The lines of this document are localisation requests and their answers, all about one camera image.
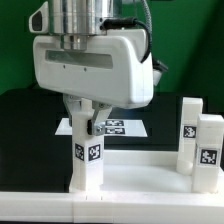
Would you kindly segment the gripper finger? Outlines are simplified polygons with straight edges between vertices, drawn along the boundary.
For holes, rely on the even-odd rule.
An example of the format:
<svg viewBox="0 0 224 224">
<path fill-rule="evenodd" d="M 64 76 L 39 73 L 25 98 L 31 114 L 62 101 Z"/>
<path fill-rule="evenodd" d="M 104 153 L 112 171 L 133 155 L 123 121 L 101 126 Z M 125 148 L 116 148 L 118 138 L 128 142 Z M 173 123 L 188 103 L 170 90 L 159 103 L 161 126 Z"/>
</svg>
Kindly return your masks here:
<svg viewBox="0 0 224 224">
<path fill-rule="evenodd" d="M 87 133 L 93 136 L 105 134 L 105 123 L 109 117 L 112 106 L 101 102 L 92 102 L 93 116 L 87 122 Z"/>
<path fill-rule="evenodd" d="M 63 103 L 69 117 L 69 125 L 72 125 L 72 117 L 81 110 L 81 98 L 74 95 L 64 94 Z"/>
</svg>

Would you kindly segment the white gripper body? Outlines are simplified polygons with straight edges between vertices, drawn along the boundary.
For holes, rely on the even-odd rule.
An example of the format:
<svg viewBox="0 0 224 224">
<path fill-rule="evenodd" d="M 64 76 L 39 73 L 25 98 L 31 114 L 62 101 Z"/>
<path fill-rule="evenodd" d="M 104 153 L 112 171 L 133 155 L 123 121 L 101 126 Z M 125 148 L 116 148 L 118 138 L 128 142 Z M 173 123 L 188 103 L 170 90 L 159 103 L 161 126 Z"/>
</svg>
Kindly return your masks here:
<svg viewBox="0 0 224 224">
<path fill-rule="evenodd" d="M 40 87 L 115 107 L 145 107 L 153 98 L 152 59 L 143 60 L 146 32 L 109 30 L 84 51 L 64 50 L 56 36 L 38 36 L 33 52 Z"/>
</svg>

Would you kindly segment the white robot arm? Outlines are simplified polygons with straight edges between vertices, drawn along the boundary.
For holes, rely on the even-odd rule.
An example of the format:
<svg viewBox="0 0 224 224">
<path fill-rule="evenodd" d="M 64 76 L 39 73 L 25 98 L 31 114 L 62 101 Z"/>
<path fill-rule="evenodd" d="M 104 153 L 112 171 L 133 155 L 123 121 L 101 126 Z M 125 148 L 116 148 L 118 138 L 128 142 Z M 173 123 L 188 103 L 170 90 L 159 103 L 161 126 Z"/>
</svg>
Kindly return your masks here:
<svg viewBox="0 0 224 224">
<path fill-rule="evenodd" d="M 47 0 L 29 19 L 40 87 L 92 101 L 88 133 L 105 133 L 113 107 L 145 107 L 153 98 L 150 32 L 122 18 L 121 0 Z"/>
</svg>

